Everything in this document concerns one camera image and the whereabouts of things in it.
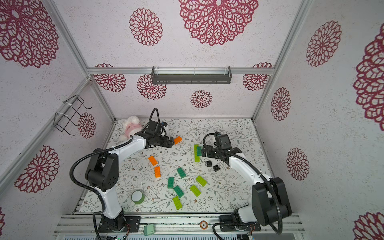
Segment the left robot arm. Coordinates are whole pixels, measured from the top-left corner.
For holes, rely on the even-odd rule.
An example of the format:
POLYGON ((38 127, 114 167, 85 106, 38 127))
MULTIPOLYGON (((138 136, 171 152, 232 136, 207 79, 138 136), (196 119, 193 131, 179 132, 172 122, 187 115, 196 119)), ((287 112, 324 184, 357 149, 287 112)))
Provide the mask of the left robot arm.
POLYGON ((102 209, 92 213, 97 240, 102 239, 96 221, 97 215, 102 217, 102 222, 111 231, 121 231, 127 224, 124 208, 120 204, 117 194, 121 162, 145 149, 172 148, 175 141, 173 137, 167 135, 166 127, 167 123, 160 120, 158 108, 154 108, 144 127, 134 135, 129 136, 126 141, 108 149, 95 149, 71 166, 69 172, 71 181, 75 185, 94 193, 101 203, 102 209), (81 183, 75 177, 75 169, 85 160, 89 160, 85 172, 85 179, 88 184, 81 183))

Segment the dark green lego brick top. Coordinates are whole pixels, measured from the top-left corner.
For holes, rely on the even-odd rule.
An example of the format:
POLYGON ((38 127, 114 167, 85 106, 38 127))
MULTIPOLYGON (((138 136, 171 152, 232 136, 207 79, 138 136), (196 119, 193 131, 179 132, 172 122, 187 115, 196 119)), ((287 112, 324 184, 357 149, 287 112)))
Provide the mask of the dark green lego brick top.
POLYGON ((197 146, 196 152, 198 157, 202 156, 202 147, 197 146))

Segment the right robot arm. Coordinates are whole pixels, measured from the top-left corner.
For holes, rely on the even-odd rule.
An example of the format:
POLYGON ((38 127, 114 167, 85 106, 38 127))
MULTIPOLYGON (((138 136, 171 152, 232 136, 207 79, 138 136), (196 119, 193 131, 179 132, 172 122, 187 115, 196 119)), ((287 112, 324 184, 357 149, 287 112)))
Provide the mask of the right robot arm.
POLYGON ((292 215, 284 181, 273 178, 257 169, 239 149, 232 147, 227 134, 208 133, 203 138, 202 156, 217 159, 234 169, 248 183, 252 190, 252 200, 247 206, 232 213, 232 220, 212 225, 214 235, 221 240, 217 226, 230 228, 247 228, 256 225, 270 226, 280 235, 283 233, 283 219, 292 215))

